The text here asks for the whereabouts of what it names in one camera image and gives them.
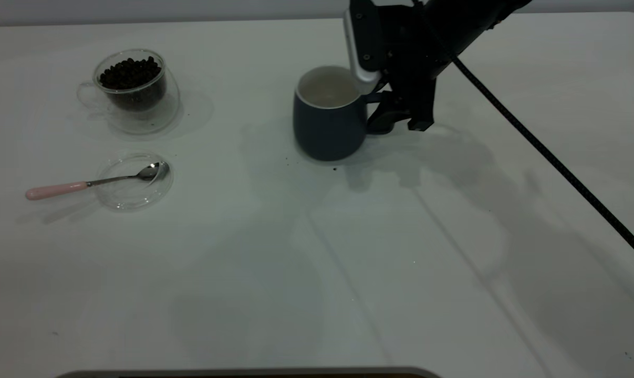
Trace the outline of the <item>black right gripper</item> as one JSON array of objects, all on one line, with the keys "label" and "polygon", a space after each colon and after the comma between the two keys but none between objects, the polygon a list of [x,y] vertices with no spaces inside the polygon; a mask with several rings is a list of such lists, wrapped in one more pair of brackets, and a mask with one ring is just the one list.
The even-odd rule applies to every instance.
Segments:
[{"label": "black right gripper", "polygon": [[[384,135],[404,120],[408,99],[410,131],[426,131],[434,124],[433,105],[438,75],[450,64],[439,41],[453,50],[454,2],[421,1],[413,5],[375,5],[372,43],[379,53],[372,92],[367,103],[376,103],[368,117],[367,133]],[[393,91],[381,91],[384,86]]]}]

